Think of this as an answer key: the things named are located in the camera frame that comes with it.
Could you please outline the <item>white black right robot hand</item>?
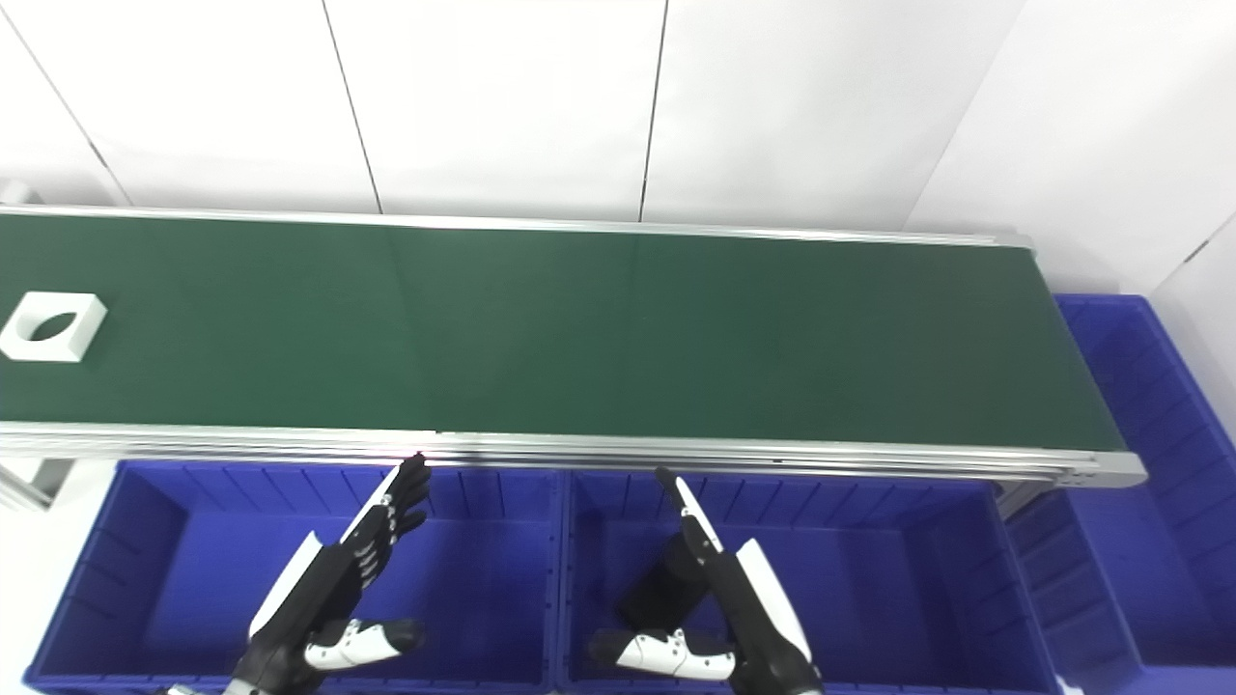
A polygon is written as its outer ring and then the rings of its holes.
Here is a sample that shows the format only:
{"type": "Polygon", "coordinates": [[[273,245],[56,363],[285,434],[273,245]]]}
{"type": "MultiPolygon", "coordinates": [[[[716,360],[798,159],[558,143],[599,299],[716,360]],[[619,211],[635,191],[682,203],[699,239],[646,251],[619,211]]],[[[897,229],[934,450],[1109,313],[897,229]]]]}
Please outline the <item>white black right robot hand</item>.
{"type": "Polygon", "coordinates": [[[798,612],[759,542],[726,549],[688,484],[666,467],[655,476],[679,529],[619,599],[623,627],[590,638],[592,658],[679,681],[727,681],[735,694],[823,694],[798,612]]]}

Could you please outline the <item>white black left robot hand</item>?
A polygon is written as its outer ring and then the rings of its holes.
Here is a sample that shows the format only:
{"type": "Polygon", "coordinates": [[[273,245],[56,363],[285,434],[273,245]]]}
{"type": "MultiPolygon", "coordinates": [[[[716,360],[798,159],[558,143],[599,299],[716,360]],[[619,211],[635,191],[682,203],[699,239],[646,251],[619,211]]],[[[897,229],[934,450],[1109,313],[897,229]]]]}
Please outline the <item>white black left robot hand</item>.
{"type": "Polygon", "coordinates": [[[225,691],[314,694],[336,672],[418,650],[420,621],[357,620],[353,611],[397,542],[425,522],[417,506],[429,491],[430,467],[415,454],[384,475],[340,540],[309,533],[253,616],[225,691]]]}

